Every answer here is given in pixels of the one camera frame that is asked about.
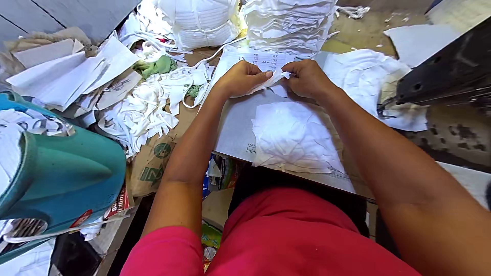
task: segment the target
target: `cardboard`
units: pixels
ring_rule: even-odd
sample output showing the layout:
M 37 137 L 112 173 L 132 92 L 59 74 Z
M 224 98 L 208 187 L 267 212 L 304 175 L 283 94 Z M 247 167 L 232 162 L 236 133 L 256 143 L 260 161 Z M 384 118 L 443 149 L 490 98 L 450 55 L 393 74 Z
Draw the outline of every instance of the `cardboard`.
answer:
M 147 145 L 141 147 L 133 160 L 131 177 L 127 188 L 133 196 L 146 196 L 159 188 L 170 153 L 174 149 L 175 131 L 159 138 L 153 136 Z

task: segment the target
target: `white cloth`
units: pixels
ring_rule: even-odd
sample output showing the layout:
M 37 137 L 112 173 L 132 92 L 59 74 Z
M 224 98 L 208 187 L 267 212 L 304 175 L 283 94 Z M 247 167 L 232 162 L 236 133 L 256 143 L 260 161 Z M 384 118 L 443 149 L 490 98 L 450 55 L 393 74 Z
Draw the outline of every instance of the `white cloth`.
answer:
M 410 71 L 407 65 L 382 53 L 362 49 L 340 55 L 327 55 L 323 70 L 358 105 L 389 127 L 407 131 L 427 129 L 426 107 L 394 107 L 395 110 L 386 111 L 391 116 L 396 116 L 390 119 L 381 118 L 377 113 L 382 88 L 386 83 L 391 83 L 391 92 L 395 93 L 397 80 Z
M 344 168 L 321 107 L 302 102 L 260 105 L 252 121 L 256 136 L 253 166 L 282 171 L 330 173 Z
M 219 46 L 239 34 L 238 0 L 159 0 L 179 49 Z
M 249 46 L 313 58 L 332 25 L 337 0 L 249 0 L 244 5 Z

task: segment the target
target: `fabric bundle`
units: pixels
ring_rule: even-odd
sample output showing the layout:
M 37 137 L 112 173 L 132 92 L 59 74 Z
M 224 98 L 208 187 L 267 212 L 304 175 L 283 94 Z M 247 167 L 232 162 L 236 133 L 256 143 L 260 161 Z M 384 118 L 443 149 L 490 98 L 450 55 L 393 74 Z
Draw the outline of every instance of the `fabric bundle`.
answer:
M 302 102 L 260 105 L 252 131 L 256 136 L 253 166 L 282 171 L 344 173 L 329 117 L 319 106 Z
M 156 134 L 160 138 L 177 125 L 179 120 L 175 116 L 179 114 L 179 103 L 190 90 L 198 90 L 193 107 L 201 103 L 211 78 L 212 66 L 207 65 L 149 76 L 121 102 L 98 113 L 96 131 L 123 145 L 127 158 L 136 155 L 148 138 Z M 170 113 L 164 110 L 167 99 Z
M 179 49 L 219 46 L 239 34 L 238 0 L 160 0 Z
M 337 0 L 249 0 L 244 6 L 249 46 L 313 58 L 332 25 Z

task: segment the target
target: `paper sheet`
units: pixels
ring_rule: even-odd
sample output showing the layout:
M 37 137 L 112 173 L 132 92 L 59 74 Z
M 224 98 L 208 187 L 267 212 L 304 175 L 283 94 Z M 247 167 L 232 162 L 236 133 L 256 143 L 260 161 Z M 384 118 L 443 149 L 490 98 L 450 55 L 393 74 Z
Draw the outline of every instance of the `paper sheet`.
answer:
M 56 239 L 27 251 L 0 265 L 2 276 L 48 276 Z
M 414 68 L 452 41 L 460 34 L 449 25 L 413 25 L 385 30 L 396 47 L 399 61 Z

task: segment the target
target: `white paper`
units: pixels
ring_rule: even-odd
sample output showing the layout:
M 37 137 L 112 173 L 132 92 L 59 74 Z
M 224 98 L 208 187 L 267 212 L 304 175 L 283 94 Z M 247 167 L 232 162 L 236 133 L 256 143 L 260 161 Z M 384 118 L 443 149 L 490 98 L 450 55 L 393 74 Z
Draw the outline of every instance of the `white paper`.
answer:
M 328 127 L 331 122 L 319 106 L 302 102 L 260 105 L 252 120 L 256 136 L 253 166 L 283 171 L 344 173 Z
M 74 54 L 73 39 L 65 39 L 56 43 L 39 46 L 21 52 L 12 53 L 26 68 Z
M 101 98 L 96 104 L 97 110 L 103 110 L 123 100 L 140 80 L 141 75 L 133 69 L 123 72 L 123 74 L 114 79 L 107 89 L 104 89 Z
M 48 276 L 56 239 L 27 251 L 0 265 L 2 276 Z
M 64 56 L 22 71 L 6 81 L 21 96 L 40 98 L 52 92 L 53 83 L 86 60 L 85 53 Z
M 85 90 L 84 93 L 88 93 L 105 83 L 110 82 L 139 60 L 138 56 L 128 50 L 128 48 L 114 36 L 109 38 L 97 56 L 101 56 L 107 60 L 109 67 L 95 83 Z
M 399 61 L 414 68 L 423 63 L 460 34 L 449 25 L 413 25 L 385 30 L 394 43 Z

